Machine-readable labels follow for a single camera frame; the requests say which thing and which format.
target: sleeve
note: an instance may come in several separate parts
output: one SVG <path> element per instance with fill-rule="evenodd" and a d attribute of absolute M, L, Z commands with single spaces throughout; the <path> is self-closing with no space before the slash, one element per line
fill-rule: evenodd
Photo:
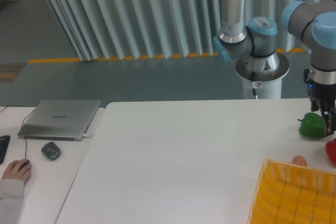
<path fill-rule="evenodd" d="M 23 201 L 24 182 L 19 179 L 0 180 L 0 223 L 16 224 Z"/>

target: yellow floor stripe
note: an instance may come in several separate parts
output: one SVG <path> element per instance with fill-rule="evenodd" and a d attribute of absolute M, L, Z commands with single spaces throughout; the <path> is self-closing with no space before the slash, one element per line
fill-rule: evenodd
<path fill-rule="evenodd" d="M 305 50 L 301 47 L 293 47 L 289 52 L 305 52 Z"/>
<path fill-rule="evenodd" d="M 280 53 L 285 53 L 285 51 L 281 48 L 278 48 L 276 50 Z M 289 50 L 289 52 L 305 52 L 303 48 L 300 47 L 294 47 Z M 195 52 L 191 52 L 187 55 L 187 57 L 209 57 L 211 56 L 210 53 L 204 52 L 203 54 L 199 55 Z M 181 54 L 172 54 L 169 58 L 182 58 L 183 56 Z M 149 59 L 150 57 L 148 55 L 141 55 L 138 59 Z M 125 56 L 123 60 L 134 60 L 135 58 L 133 56 Z M 164 59 L 163 55 L 154 55 L 153 59 Z M 92 61 L 104 61 L 104 60 L 119 60 L 118 56 L 112 56 L 109 59 L 106 59 L 105 57 L 99 57 L 96 60 Z M 79 58 L 61 58 L 61 59 L 37 59 L 37 60 L 29 60 L 28 63 L 51 63 L 51 62 L 77 62 L 80 61 Z"/>
<path fill-rule="evenodd" d="M 29 60 L 28 63 L 74 62 L 74 61 L 80 61 L 80 60 L 79 58 L 38 59 L 38 60 Z"/>

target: concrete floor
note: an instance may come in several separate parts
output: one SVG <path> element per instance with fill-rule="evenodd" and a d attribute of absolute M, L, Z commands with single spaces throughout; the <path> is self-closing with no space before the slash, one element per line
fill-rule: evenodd
<path fill-rule="evenodd" d="M 286 54 L 283 98 L 305 98 L 307 53 Z M 45 0 L 0 7 L 0 63 L 76 57 Z M 13 82 L 0 83 L 0 106 L 36 106 L 42 99 L 117 101 L 242 99 L 235 60 L 219 57 L 29 63 Z"/>

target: laptop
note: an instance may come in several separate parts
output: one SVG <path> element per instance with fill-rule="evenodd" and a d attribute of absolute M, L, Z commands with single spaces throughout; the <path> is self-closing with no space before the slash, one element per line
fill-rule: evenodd
<path fill-rule="evenodd" d="M 99 100 L 42 100 L 28 118 L 19 138 L 81 141 Z"/>

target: hand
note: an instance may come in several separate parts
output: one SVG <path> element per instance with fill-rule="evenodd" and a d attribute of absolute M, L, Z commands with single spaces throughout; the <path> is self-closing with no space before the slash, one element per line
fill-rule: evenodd
<path fill-rule="evenodd" d="M 26 182 L 26 180 L 30 177 L 31 172 L 30 169 L 32 168 L 31 164 L 27 164 L 22 167 L 22 165 L 25 162 L 29 162 L 27 159 L 21 159 L 20 161 L 15 160 L 11 162 L 5 172 L 4 175 L 2 176 L 2 179 L 4 178 L 13 178 L 13 179 L 19 179 L 22 180 L 23 182 Z"/>

